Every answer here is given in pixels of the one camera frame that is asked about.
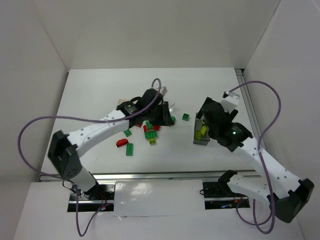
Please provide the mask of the red arch lego brick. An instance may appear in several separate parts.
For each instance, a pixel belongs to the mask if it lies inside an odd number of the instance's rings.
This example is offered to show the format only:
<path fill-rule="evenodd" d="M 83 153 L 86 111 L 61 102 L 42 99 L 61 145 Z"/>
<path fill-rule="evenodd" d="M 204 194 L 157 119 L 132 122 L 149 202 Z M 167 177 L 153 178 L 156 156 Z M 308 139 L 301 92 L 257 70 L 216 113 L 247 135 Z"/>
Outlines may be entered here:
<path fill-rule="evenodd" d="M 154 132 L 154 131 L 159 131 L 161 129 L 160 126 L 158 125 L 144 125 L 143 126 L 143 131 L 144 133 L 150 133 L 150 132 Z"/>

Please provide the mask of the green upturned square lego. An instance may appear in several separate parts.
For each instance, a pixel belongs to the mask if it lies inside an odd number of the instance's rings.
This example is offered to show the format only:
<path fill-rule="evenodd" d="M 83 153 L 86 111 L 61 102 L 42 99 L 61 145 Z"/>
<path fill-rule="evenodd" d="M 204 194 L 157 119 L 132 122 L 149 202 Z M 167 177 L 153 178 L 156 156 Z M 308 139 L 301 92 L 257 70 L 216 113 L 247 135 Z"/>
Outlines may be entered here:
<path fill-rule="evenodd" d="M 184 113 L 184 114 L 182 115 L 182 120 L 183 120 L 183 121 L 189 121 L 189 119 L 190 119 L 190 115 L 189 115 L 189 114 Z"/>

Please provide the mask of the lime square lego brick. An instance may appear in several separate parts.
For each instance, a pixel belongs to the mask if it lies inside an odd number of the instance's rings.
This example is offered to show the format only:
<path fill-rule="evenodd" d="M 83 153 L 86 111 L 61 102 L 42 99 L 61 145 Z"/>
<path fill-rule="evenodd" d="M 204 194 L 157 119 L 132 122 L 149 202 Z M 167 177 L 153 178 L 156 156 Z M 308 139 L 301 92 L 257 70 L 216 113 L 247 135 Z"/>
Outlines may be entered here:
<path fill-rule="evenodd" d="M 207 134 L 207 126 L 206 125 L 203 125 L 201 127 L 200 133 L 202 136 L 205 136 Z"/>

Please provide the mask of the lime long lego brick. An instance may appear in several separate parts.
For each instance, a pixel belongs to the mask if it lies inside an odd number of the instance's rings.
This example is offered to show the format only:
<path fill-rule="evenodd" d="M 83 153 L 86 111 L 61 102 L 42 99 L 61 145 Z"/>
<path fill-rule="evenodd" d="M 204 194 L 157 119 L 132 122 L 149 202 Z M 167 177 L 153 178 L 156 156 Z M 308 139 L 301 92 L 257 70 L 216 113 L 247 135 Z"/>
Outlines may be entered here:
<path fill-rule="evenodd" d="M 202 135 L 200 133 L 200 130 L 195 130 L 194 132 L 194 139 L 195 140 L 201 140 L 202 139 Z"/>

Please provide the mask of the green square lego brick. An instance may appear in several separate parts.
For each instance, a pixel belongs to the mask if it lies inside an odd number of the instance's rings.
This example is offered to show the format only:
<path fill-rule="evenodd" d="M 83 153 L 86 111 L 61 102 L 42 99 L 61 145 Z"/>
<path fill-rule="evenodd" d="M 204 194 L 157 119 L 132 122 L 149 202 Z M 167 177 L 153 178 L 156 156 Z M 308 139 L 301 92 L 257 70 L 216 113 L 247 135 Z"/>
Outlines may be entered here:
<path fill-rule="evenodd" d="M 129 137 L 129 136 L 132 135 L 132 132 L 129 129 L 127 129 L 127 130 L 124 131 L 124 134 L 125 134 L 126 137 Z"/>

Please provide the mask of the red half-round lego brick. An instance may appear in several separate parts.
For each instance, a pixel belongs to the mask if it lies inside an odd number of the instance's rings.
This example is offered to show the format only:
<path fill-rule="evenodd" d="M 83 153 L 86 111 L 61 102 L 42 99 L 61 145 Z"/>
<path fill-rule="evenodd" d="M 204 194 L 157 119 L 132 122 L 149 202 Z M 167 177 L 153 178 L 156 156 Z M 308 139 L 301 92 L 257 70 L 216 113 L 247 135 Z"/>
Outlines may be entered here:
<path fill-rule="evenodd" d="M 128 143 L 129 143 L 128 139 L 122 138 L 122 139 L 120 139 L 120 140 L 118 140 L 118 141 L 116 142 L 116 147 L 117 147 L 117 148 L 120 148 L 120 147 L 122 147 L 122 146 L 127 145 Z"/>

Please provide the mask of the green long lego brick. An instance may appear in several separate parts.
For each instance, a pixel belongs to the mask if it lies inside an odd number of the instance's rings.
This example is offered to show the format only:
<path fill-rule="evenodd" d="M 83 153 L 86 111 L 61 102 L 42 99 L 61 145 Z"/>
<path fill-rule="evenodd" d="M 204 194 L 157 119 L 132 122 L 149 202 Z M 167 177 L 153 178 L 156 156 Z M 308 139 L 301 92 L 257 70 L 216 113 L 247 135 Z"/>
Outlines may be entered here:
<path fill-rule="evenodd" d="M 134 144 L 133 143 L 127 143 L 126 144 L 126 156 L 132 157 L 134 155 Z"/>

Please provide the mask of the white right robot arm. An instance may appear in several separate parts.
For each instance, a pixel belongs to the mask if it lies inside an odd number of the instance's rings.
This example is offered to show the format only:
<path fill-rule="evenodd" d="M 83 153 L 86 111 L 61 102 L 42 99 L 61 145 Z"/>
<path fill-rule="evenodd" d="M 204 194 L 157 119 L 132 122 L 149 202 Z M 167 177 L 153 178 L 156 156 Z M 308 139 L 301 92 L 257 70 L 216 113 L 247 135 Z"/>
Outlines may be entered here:
<path fill-rule="evenodd" d="M 233 122 L 238 114 L 238 97 L 221 102 L 207 97 L 196 114 L 207 125 L 208 135 L 219 145 L 238 155 L 266 182 L 250 180 L 235 170 L 226 171 L 218 180 L 223 191 L 239 193 L 268 204 L 275 216 L 290 223 L 308 203 L 314 183 L 301 179 L 282 166 L 242 124 Z"/>

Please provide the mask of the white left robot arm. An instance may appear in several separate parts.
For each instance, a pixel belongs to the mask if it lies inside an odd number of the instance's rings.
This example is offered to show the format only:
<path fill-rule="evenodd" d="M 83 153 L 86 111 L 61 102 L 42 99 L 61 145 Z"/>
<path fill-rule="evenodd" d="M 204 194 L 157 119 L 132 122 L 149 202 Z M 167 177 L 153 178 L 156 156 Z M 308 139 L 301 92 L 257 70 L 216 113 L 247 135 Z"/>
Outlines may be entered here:
<path fill-rule="evenodd" d="M 164 100 L 166 93 L 165 87 L 147 89 L 143 96 L 122 102 L 97 123 L 70 133 L 55 132 L 47 156 L 60 177 L 72 182 L 77 193 L 84 193 L 90 199 L 97 197 L 102 188 L 82 166 L 80 158 L 102 141 L 144 121 L 156 126 L 174 125 L 169 103 Z"/>

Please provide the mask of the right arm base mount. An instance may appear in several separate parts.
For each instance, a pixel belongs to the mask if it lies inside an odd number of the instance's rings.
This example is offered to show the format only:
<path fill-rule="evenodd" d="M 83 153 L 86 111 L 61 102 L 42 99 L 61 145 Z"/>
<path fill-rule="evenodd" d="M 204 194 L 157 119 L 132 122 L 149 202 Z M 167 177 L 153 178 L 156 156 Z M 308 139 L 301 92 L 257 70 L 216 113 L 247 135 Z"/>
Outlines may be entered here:
<path fill-rule="evenodd" d="M 250 208 L 247 196 L 233 192 L 223 193 L 218 182 L 203 182 L 199 194 L 204 197 L 206 210 Z"/>

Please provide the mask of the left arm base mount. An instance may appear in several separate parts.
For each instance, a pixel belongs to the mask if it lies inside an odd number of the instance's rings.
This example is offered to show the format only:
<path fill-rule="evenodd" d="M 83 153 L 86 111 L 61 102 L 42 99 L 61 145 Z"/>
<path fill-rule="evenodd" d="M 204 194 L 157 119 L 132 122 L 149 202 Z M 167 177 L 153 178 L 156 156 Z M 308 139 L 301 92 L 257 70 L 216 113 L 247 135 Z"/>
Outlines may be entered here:
<path fill-rule="evenodd" d="M 114 211 L 115 182 L 100 184 L 99 190 L 91 195 L 86 195 L 80 189 L 77 193 L 75 187 L 65 181 L 62 182 L 62 186 L 69 190 L 69 200 L 67 205 L 68 213 L 76 212 L 77 196 L 79 212 L 95 212 L 97 209 L 100 209 L 101 212 Z"/>

